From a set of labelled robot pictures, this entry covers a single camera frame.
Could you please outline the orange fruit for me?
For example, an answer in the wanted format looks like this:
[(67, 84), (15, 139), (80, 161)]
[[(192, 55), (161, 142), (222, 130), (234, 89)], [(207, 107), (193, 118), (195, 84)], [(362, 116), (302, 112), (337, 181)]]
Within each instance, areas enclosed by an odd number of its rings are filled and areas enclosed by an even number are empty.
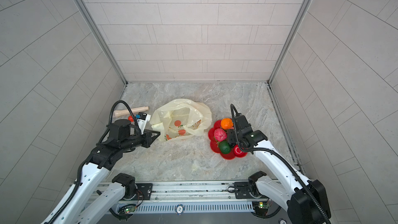
[(234, 123), (231, 118), (224, 118), (220, 121), (220, 127), (224, 130), (233, 129)]

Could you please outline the green avocado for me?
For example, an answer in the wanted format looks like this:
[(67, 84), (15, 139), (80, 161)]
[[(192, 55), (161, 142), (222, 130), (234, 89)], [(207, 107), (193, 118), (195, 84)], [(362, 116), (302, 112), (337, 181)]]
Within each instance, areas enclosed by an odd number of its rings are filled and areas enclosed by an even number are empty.
[(231, 152), (231, 147), (227, 141), (222, 141), (218, 143), (218, 148), (222, 154), (229, 154)]

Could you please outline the cream plastic bag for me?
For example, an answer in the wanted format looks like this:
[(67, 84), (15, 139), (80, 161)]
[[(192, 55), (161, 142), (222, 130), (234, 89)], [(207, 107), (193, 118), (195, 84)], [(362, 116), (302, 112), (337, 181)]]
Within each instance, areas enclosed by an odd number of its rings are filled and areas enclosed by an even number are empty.
[(150, 125), (165, 141), (187, 140), (204, 134), (212, 124), (210, 108), (189, 99), (176, 99), (151, 115)]

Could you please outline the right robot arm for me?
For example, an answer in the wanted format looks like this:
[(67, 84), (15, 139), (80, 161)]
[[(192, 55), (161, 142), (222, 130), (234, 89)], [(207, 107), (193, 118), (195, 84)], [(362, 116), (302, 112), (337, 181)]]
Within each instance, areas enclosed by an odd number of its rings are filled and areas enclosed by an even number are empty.
[(324, 185), (294, 168), (260, 130), (254, 131), (246, 117), (232, 113), (234, 140), (245, 153), (255, 155), (279, 180), (263, 172), (249, 178), (255, 196), (266, 196), (284, 209), (293, 224), (328, 224), (331, 211)]

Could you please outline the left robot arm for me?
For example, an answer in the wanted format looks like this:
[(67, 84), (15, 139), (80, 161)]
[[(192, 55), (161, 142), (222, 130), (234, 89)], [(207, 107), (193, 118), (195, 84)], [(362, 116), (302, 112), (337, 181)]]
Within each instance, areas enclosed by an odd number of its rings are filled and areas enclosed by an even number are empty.
[(137, 147), (148, 148), (160, 135), (159, 131), (141, 130), (127, 119), (110, 123), (100, 143), (79, 166), (74, 184), (44, 223), (96, 224), (119, 200), (134, 198), (137, 192), (135, 178), (121, 173), (93, 203), (86, 206), (97, 186), (124, 153)]

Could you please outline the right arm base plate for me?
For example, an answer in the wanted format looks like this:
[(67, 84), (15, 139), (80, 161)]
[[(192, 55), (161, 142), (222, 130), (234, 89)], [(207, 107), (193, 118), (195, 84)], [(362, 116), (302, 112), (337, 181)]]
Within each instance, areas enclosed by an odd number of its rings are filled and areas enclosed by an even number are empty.
[(236, 199), (255, 199), (259, 196), (256, 194), (253, 184), (248, 181), (235, 182), (233, 190)]

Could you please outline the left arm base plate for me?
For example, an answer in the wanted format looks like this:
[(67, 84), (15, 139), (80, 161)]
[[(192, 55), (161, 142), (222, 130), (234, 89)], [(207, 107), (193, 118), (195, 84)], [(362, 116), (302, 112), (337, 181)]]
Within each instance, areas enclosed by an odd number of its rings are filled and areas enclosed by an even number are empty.
[(125, 195), (122, 198), (127, 201), (147, 201), (152, 193), (152, 183), (138, 183), (125, 186)]

